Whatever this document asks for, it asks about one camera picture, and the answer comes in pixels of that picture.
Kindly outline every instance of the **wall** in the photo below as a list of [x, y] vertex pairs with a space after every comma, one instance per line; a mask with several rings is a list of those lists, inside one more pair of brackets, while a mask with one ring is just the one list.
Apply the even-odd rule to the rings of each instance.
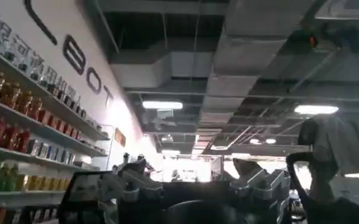
[[[130, 153], [139, 151], [144, 140], [140, 126], [133, 111], [124, 100], [124, 93], [117, 84], [114, 75], [99, 48], [91, 29], [88, 26], [83, 11], [77, 0], [32, 0], [32, 7], [43, 23], [56, 37], [58, 44], [54, 44], [36, 25], [28, 15], [23, 0], [0, 0], [0, 17], [17, 33], [32, 49], [44, 59], [45, 65], [52, 66], [65, 81], [73, 86], [81, 96], [81, 105], [87, 114], [100, 124], [118, 127], [127, 138], [126, 149], [114, 142], [109, 167], [122, 159], [123, 151]], [[89, 89], [86, 72], [79, 75], [63, 56], [62, 47], [67, 34], [70, 34], [85, 54], [87, 67], [95, 68], [102, 80], [102, 87], [106, 86], [113, 95], [113, 103], [106, 107], [107, 93], [99, 94]], [[153, 156], [155, 149], [152, 144], [146, 144], [144, 154]], [[93, 159], [101, 168], [106, 167], [107, 159]]]

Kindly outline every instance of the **white shelf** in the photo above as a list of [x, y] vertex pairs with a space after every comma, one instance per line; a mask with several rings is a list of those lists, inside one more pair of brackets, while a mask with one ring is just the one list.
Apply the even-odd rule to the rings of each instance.
[[0, 192], [0, 206], [59, 205], [64, 191]]
[[109, 140], [95, 127], [81, 118], [75, 111], [71, 110], [63, 102], [54, 97], [46, 89], [42, 88], [36, 81], [24, 75], [16, 66], [0, 56], [0, 71], [5, 73], [7, 79], [18, 82], [22, 89], [32, 91], [34, 96], [41, 97], [45, 108], [55, 113], [63, 121], [76, 127], [92, 140]]
[[58, 145], [73, 149], [75, 152], [79, 152], [88, 156], [107, 156], [106, 154], [81, 143], [79, 140], [67, 136], [52, 127], [43, 125], [42, 123], [33, 120], [30, 117], [21, 114], [20, 112], [13, 110], [1, 103], [0, 117], [3, 117], [8, 124], [17, 124], [24, 128], [30, 128], [32, 133], [57, 143]]
[[19, 162], [25, 162], [25, 163], [34, 163], [39, 166], [45, 166], [57, 170], [70, 170], [70, 171], [89, 171], [87, 169], [83, 169], [81, 167], [77, 167], [74, 165], [69, 164], [63, 164], [59, 163], [57, 161], [53, 161], [46, 158], [40, 158], [37, 156], [32, 156], [26, 153], [21, 153], [13, 150], [3, 149], [0, 148], [0, 160], [15, 160]]

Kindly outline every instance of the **ceiling light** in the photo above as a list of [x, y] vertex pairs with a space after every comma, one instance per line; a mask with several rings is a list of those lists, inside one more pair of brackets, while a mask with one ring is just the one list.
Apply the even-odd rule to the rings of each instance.
[[294, 112], [299, 114], [333, 114], [339, 110], [334, 106], [323, 105], [299, 105], [294, 109]]
[[191, 151], [192, 155], [200, 155], [204, 150], [203, 149], [193, 149], [193, 151]]
[[165, 155], [178, 155], [180, 154], [180, 151], [179, 150], [162, 150], [162, 154], [165, 154]]
[[227, 150], [228, 147], [226, 147], [226, 146], [215, 146], [215, 145], [212, 145], [210, 149], [212, 149], [212, 150]]
[[181, 102], [164, 102], [164, 101], [143, 101], [145, 109], [164, 109], [164, 110], [180, 110], [183, 108]]
[[260, 145], [261, 144], [259, 139], [256, 139], [256, 138], [251, 139], [250, 143], [253, 144], [253, 145]]
[[249, 153], [233, 153], [232, 156], [235, 158], [248, 158], [251, 156], [251, 154], [249, 154]]
[[275, 140], [274, 138], [268, 138], [266, 139], [266, 143], [267, 144], [275, 144], [277, 142], [277, 140]]

